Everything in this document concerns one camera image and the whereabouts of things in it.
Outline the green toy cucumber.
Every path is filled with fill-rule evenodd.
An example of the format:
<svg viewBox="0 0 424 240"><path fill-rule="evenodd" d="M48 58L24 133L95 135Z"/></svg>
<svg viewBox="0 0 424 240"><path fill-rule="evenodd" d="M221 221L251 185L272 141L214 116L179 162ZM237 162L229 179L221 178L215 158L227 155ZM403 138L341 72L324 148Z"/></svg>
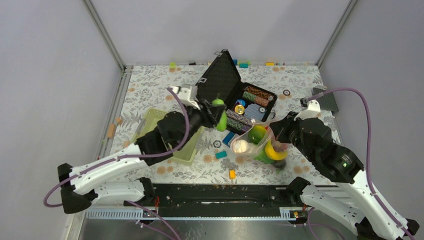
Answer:
<svg viewBox="0 0 424 240"><path fill-rule="evenodd" d="M212 104L215 107L218 107L218 110L220 112L220 116L219 118L217 118L217 124L215 128L219 132L224 132L227 129L227 114L226 114L227 106L225 105L224 100L218 97L212 101Z"/></svg>

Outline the clear zip top bag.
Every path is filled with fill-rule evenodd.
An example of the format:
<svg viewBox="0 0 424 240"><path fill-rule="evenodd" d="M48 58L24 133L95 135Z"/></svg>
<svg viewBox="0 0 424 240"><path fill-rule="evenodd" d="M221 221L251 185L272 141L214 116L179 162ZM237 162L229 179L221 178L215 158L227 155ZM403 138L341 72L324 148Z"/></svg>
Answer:
<svg viewBox="0 0 424 240"><path fill-rule="evenodd" d="M276 135L271 130L271 123L276 122L276 119L262 122L251 118L249 120L251 126L246 127L242 135L230 142L231 151L237 156L248 157L283 170L286 168L286 158L289 155L288 144L277 141Z"/></svg>

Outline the yellow toy mango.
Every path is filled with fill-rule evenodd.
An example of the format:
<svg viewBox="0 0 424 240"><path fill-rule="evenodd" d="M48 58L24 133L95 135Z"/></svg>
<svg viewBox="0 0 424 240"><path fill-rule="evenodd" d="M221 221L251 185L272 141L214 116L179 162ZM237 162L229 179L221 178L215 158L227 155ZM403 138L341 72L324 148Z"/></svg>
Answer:
<svg viewBox="0 0 424 240"><path fill-rule="evenodd" d="M267 129L261 125L253 126L247 133L248 139L255 145L259 144L265 137Z"/></svg>

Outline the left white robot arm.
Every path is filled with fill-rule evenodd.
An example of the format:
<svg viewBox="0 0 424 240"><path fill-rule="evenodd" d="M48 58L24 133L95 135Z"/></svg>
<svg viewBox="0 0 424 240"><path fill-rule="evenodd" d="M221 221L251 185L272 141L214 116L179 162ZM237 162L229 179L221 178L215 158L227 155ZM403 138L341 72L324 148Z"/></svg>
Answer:
<svg viewBox="0 0 424 240"><path fill-rule="evenodd" d="M226 112L223 100L203 100L200 108L184 107L185 113L172 111L157 121L153 130L136 139L124 149L84 166L68 163L57 168L61 182L61 207L66 214L84 211L94 204L139 202L144 206L156 198L147 177L129 182L111 179L132 170L150 169L170 159L173 150L181 149L201 127L214 128Z"/></svg>

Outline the yellow toy banana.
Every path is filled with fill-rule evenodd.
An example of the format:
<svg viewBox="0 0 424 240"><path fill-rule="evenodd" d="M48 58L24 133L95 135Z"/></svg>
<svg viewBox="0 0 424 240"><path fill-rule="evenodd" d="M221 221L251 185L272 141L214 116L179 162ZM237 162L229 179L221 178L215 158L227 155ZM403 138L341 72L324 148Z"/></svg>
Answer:
<svg viewBox="0 0 424 240"><path fill-rule="evenodd" d="M268 158L274 161L282 161L289 155L287 151L282 151L282 152L275 151L271 140L267 141L264 147L264 152Z"/></svg>

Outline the white green leek toy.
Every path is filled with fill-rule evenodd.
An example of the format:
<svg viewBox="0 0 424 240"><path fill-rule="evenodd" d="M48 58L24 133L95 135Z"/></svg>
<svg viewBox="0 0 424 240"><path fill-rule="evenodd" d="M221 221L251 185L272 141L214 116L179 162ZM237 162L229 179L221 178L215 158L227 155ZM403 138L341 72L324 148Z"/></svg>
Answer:
<svg viewBox="0 0 424 240"><path fill-rule="evenodd" d="M232 141L230 148L236 155L245 156L264 164L272 164L274 162L273 159L267 156L264 143L257 145L244 139L236 139Z"/></svg>

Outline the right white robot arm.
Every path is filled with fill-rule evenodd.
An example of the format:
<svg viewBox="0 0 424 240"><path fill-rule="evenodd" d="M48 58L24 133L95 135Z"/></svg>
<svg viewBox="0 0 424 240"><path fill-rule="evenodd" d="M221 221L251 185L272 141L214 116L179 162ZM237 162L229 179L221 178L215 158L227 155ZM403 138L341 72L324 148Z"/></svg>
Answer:
<svg viewBox="0 0 424 240"><path fill-rule="evenodd" d="M286 188L287 201L313 207L351 230L359 240L411 239L420 225L416 220L397 213L369 181L363 163L350 149L335 143L332 130L318 118L297 119L296 112L269 128L275 139L292 144L319 173L335 183L354 202L347 205L320 191L302 177L296 177Z"/></svg>

